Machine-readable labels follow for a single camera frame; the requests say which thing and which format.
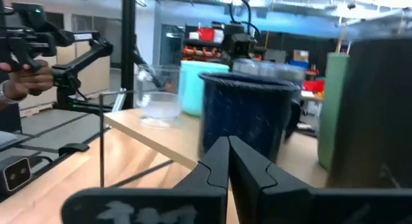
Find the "storage rack with red bins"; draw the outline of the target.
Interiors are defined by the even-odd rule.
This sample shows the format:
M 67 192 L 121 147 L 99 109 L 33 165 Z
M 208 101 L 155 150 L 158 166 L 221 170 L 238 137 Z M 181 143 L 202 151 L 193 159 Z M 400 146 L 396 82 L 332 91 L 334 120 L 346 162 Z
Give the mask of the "storage rack with red bins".
M 183 61 L 221 62 L 223 30 L 211 27 L 185 26 L 182 42 Z

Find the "beige cabinet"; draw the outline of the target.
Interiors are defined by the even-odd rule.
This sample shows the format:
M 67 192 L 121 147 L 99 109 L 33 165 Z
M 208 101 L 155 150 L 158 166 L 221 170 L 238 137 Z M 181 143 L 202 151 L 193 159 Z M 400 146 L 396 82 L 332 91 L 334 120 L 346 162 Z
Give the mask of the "beige cabinet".
M 83 53 L 89 51 L 87 41 L 76 42 L 68 47 L 57 47 L 57 55 L 54 57 L 38 56 L 35 59 L 47 61 L 50 66 L 55 64 L 66 64 Z M 81 81 L 80 92 L 88 98 L 96 98 L 97 93 L 109 89 L 110 78 L 110 57 L 97 59 L 88 67 L 79 72 L 78 78 Z M 57 88 L 45 91 L 39 96 L 28 95 L 19 103 L 21 118 L 34 115 L 44 109 L 49 109 L 57 100 Z

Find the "dark blue speckled enamel mug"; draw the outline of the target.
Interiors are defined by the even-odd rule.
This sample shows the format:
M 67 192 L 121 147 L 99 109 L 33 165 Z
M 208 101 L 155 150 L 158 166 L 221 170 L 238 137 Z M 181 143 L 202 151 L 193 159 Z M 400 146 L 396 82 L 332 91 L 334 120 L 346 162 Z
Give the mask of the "dark blue speckled enamel mug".
M 299 87 L 235 73 L 200 73 L 199 78 L 204 83 L 200 153 L 221 136 L 236 136 L 275 162 Z

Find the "cyan plastic mug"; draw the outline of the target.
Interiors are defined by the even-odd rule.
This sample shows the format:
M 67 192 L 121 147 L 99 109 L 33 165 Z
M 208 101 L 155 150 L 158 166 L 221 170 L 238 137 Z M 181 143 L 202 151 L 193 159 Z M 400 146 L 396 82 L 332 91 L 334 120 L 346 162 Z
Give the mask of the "cyan plastic mug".
M 182 110 L 192 116 L 201 115 L 204 83 L 200 73 L 228 73 L 225 64 L 200 61 L 181 61 L 182 77 L 179 93 L 183 95 Z

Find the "red bin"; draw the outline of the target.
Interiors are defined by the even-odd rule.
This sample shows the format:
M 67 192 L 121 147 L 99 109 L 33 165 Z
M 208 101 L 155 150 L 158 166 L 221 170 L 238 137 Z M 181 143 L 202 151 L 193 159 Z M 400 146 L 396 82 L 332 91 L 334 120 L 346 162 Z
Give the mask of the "red bin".
M 324 80 L 305 80 L 303 89 L 305 91 L 320 93 L 324 91 Z

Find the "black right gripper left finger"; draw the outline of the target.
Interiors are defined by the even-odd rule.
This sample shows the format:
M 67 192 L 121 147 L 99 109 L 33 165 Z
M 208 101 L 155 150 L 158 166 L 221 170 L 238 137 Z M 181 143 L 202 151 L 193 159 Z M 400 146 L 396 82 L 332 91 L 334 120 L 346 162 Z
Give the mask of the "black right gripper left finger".
M 84 189 L 62 206 L 64 224 L 225 224 L 229 139 L 218 138 L 172 189 Z

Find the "green plastic cup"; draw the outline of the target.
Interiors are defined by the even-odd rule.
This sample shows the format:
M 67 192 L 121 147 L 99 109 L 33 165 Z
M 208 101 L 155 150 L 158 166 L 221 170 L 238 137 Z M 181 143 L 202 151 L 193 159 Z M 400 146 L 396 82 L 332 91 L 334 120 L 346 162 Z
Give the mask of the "green plastic cup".
M 327 171 L 329 171 L 332 163 L 342 88 L 349 58 L 349 55 L 345 53 L 329 53 L 327 58 L 324 100 L 319 117 L 319 134 L 317 137 L 318 160 Z

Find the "black aluminium table frame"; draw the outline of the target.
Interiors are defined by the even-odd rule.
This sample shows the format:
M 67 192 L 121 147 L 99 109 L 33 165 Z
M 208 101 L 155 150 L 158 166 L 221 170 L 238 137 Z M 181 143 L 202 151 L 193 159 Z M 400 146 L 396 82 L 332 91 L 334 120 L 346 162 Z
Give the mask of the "black aluminium table frame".
M 136 106 L 136 100 L 141 95 L 142 85 L 136 79 L 138 66 L 135 62 L 135 52 L 147 64 L 158 62 L 159 28 L 158 3 L 155 0 L 122 0 L 121 29 L 121 87 L 128 93 L 124 108 Z

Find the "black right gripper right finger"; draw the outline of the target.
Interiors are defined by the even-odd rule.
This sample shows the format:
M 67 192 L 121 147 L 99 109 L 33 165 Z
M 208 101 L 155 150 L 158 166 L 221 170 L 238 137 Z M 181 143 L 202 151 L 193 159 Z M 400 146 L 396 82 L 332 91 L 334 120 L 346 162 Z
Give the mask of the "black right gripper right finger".
M 318 189 L 228 140 L 241 224 L 412 224 L 412 189 Z

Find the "cardboard box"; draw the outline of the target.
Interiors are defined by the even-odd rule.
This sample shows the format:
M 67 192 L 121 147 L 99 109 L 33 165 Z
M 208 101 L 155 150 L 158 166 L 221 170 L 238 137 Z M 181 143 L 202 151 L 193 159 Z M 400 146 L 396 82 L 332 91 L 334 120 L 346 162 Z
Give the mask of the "cardboard box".
M 310 52 L 306 50 L 294 50 L 293 51 L 293 60 L 294 61 L 309 61 Z

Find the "person's hand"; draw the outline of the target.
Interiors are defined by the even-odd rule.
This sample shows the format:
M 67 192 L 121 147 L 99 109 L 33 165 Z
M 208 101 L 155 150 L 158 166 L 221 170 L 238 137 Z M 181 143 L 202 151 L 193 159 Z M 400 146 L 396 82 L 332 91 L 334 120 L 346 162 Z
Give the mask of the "person's hand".
M 12 71 L 11 65 L 2 62 L 0 69 L 8 72 L 9 79 L 4 85 L 4 94 L 6 98 L 12 100 L 21 100 L 28 94 L 34 95 L 47 91 L 53 87 L 52 69 L 44 60 L 36 60 L 40 69 L 33 72 L 29 65 L 24 65 L 19 71 Z

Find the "person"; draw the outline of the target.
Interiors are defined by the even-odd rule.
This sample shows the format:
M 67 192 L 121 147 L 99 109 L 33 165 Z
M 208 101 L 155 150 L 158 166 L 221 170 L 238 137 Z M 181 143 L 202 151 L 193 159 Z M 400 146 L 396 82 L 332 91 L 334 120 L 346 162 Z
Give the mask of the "person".
M 13 133 L 21 130 L 19 105 L 12 104 L 0 111 L 0 131 Z

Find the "silver wristband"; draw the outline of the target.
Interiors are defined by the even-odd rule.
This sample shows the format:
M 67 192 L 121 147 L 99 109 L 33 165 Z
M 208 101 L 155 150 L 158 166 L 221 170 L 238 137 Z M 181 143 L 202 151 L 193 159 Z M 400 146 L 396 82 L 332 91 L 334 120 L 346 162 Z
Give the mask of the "silver wristband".
M 5 104 L 11 105 L 11 104 L 18 104 L 20 103 L 22 100 L 24 100 L 23 98 L 20 100 L 12 100 L 10 98 L 8 98 L 6 96 L 5 93 L 5 86 L 6 86 L 7 80 L 3 81 L 2 83 L 0 83 L 0 102 L 3 102 Z

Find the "tall black tumbler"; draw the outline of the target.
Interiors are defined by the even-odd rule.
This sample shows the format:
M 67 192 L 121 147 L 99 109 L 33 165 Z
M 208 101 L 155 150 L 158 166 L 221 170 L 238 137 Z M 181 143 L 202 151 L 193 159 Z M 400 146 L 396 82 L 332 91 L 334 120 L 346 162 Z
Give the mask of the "tall black tumbler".
M 351 47 L 327 186 L 412 188 L 412 37 Z

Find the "black foot bracket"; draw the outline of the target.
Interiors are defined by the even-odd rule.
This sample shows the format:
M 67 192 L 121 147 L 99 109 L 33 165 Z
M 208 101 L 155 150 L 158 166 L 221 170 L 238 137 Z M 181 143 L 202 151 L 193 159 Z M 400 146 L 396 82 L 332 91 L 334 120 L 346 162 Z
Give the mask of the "black foot bracket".
M 89 149 L 88 144 L 76 144 L 76 143 L 71 143 L 71 144 L 66 144 L 63 147 L 60 147 L 58 149 L 58 154 L 59 156 L 63 156 L 65 154 L 73 154 L 77 152 L 85 152 Z

